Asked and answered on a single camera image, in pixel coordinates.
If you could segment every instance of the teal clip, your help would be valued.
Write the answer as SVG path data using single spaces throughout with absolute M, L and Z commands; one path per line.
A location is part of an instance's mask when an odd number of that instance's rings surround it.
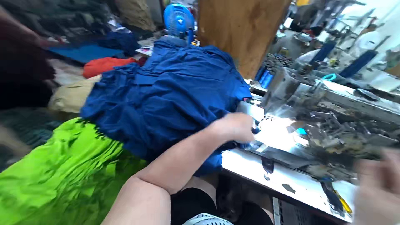
M 336 76 L 335 73 L 331 73 L 331 74 L 325 75 L 322 79 L 332 81 L 332 80 L 336 79 L 336 77 L 338 77 L 338 76 Z

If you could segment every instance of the blue fabric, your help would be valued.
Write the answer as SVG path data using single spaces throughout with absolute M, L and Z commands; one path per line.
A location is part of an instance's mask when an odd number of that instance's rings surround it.
M 143 67 L 115 67 L 93 87 L 81 116 L 134 155 L 152 161 L 180 140 L 234 112 L 249 86 L 229 54 L 216 47 L 154 44 Z M 221 166 L 221 150 L 198 175 Z
M 94 59 L 113 57 L 118 54 L 123 55 L 122 50 L 103 48 L 95 43 L 87 42 L 79 45 L 72 44 L 69 46 L 50 47 L 48 50 L 83 64 L 86 64 Z
M 109 32 L 105 39 L 99 40 L 98 45 L 105 48 L 121 49 L 130 56 L 136 55 L 140 48 L 134 33 Z

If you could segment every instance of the blue electric fan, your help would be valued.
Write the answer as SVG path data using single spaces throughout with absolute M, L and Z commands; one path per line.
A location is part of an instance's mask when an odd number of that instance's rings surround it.
M 170 4 L 164 10 L 164 23 L 168 34 L 186 39 L 188 44 L 193 41 L 194 17 L 182 4 Z

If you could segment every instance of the lime green fabric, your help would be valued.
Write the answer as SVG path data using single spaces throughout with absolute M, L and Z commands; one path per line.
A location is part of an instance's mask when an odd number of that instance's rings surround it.
M 80 118 L 0 174 L 1 225 L 98 225 L 146 161 Z

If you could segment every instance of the industrial sewing machine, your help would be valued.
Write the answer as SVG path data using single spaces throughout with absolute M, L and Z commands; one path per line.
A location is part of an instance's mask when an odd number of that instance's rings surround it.
M 315 178 L 354 182 L 357 158 L 379 159 L 400 140 L 400 104 L 310 71 L 279 69 L 260 106 L 264 117 L 247 106 L 261 132 L 245 150 Z

